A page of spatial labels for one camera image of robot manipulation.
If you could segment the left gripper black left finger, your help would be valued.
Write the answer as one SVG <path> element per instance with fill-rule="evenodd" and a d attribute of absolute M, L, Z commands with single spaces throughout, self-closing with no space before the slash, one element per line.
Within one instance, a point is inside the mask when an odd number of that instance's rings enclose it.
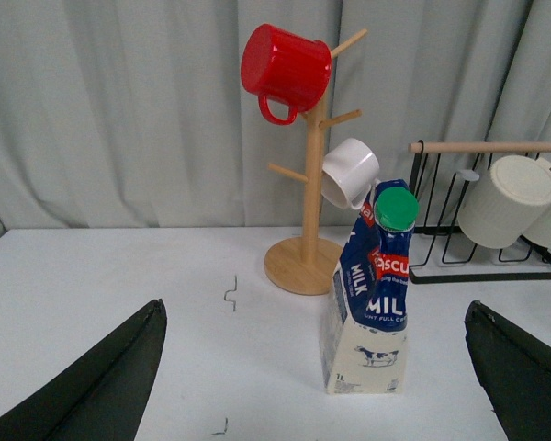
<path fill-rule="evenodd" d="M 152 300 L 0 417 L 0 440 L 133 440 L 163 352 L 166 308 Z"/>

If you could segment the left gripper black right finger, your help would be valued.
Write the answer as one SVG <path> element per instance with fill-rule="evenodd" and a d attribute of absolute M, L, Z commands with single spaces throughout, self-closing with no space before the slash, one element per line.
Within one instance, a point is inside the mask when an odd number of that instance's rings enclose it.
<path fill-rule="evenodd" d="M 551 346 L 482 304 L 465 316 L 478 382 L 509 440 L 551 440 Z"/>

